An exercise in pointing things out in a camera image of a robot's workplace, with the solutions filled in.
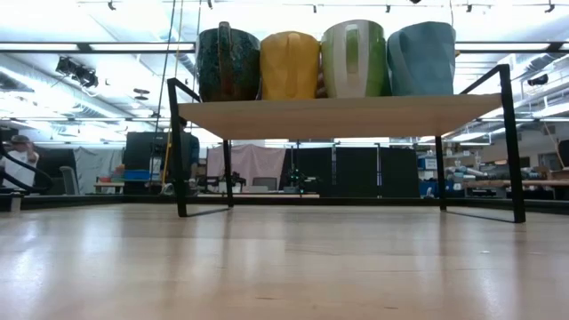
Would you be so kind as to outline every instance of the wooden shelf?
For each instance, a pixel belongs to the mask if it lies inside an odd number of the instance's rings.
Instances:
[[[442,135],[501,105],[500,94],[180,104],[180,116],[227,140]]]

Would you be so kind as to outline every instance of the wooden floor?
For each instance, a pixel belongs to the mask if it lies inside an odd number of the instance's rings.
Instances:
[[[179,219],[169,204],[0,213],[2,320],[542,320],[566,319],[568,301],[566,216],[514,225],[436,208],[241,206]]]

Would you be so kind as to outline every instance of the yellow mug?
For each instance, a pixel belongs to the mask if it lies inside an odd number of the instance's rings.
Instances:
[[[264,100],[314,99],[317,94],[320,43],[301,32],[280,32],[260,42],[260,76]]]

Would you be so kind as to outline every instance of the dark green mug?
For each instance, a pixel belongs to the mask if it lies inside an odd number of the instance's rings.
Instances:
[[[255,100],[260,84],[260,42],[228,22],[199,34],[197,82],[203,102]]]

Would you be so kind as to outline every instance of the white curtain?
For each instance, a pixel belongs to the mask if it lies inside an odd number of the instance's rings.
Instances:
[[[247,186],[252,185],[255,177],[276,178],[280,183],[284,148],[263,148],[252,144],[231,147],[231,171],[238,172],[241,178],[247,180]],[[207,154],[207,176],[220,177],[225,170],[223,147],[210,149]]]
[[[109,177],[112,172],[123,162],[122,149],[87,149],[77,148],[73,150],[77,168],[77,184],[79,194],[86,195],[95,192],[93,186],[97,177]],[[104,188],[103,192],[114,193],[113,188]]]

